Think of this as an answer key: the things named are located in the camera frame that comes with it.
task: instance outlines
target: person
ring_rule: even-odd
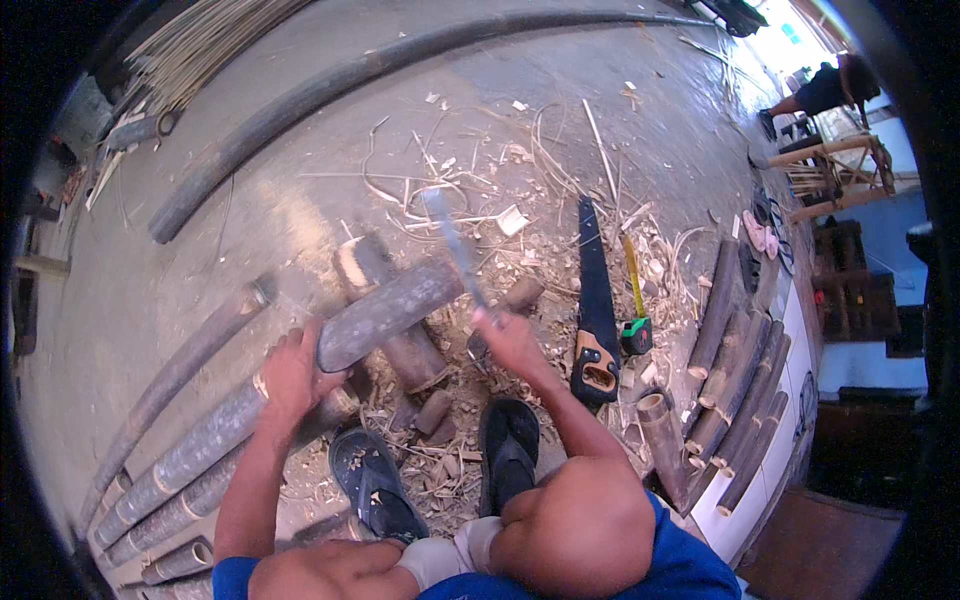
[[[856,105],[863,128],[870,128],[863,103],[879,95],[876,78],[866,61],[857,55],[837,55],[837,62],[839,69],[833,68],[829,62],[822,62],[810,83],[801,86],[797,93],[787,96],[774,107],[759,112],[760,125],[770,141],[777,139],[774,117],[801,110],[806,116],[812,117],[831,108],[842,105],[853,108]]]
[[[300,419],[346,373],[314,365],[321,323],[267,355],[269,401],[233,476],[214,539],[217,600],[241,598],[739,598],[730,568],[671,522],[613,435],[544,358],[530,323],[477,311],[494,359],[542,400],[569,458],[535,484],[540,425],[524,402],[494,398],[481,417],[480,518],[430,538],[393,458],[353,429],[329,449],[331,472],[378,541],[326,540],[274,554],[283,462]]]

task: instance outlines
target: white wall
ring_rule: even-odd
[[[866,103],[864,108],[869,112],[874,108],[882,108],[892,104],[894,104],[893,100],[887,96],[886,92],[880,90],[880,95]],[[899,109],[903,111],[909,109],[909,107],[899,107]],[[880,142],[890,153],[890,157],[893,159],[894,173],[917,170],[917,161],[913,157],[913,147],[910,146],[906,129],[903,128],[903,122],[899,118],[875,123],[870,127],[870,131],[880,138]]]
[[[924,303],[926,265],[907,248],[905,240],[908,229],[926,220],[919,188],[891,200],[842,210],[834,217],[860,223],[868,269],[895,272],[897,306]],[[836,393],[842,387],[925,388],[926,371],[923,358],[887,358],[885,342],[824,344],[817,385],[824,393]]]

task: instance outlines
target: wooden plank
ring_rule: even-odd
[[[70,275],[70,265],[65,260],[48,258],[32,254],[30,256],[17,256],[13,259],[13,266],[24,271],[31,271],[38,274],[41,278],[52,281],[65,281]]]
[[[864,190],[862,192],[856,192],[855,194],[848,194],[839,200],[834,202],[825,202],[814,204],[813,206],[805,206],[799,208],[790,213],[790,223],[796,225],[807,219],[813,219],[815,217],[823,217],[829,215],[830,213],[838,212],[844,210],[845,208],[850,208],[851,206],[859,206],[861,204],[868,204],[874,200],[882,200],[888,198],[890,195],[882,187],[875,187],[873,189]]]

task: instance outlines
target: sawdust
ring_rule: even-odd
[[[257,191],[261,201],[271,207],[269,214],[280,221],[280,238],[294,256],[293,261],[324,286],[339,286],[340,279],[330,262],[338,243],[320,208],[298,186],[281,189],[270,181],[262,181]]]

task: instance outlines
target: black sandal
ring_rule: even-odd
[[[534,487],[540,454],[540,421],[515,398],[498,397],[480,417],[483,488],[480,517],[500,516],[510,498]]]
[[[407,499],[400,473],[387,444],[361,427],[333,440],[330,472],[350,500],[350,507],[381,538],[413,543],[430,536],[429,528]]]

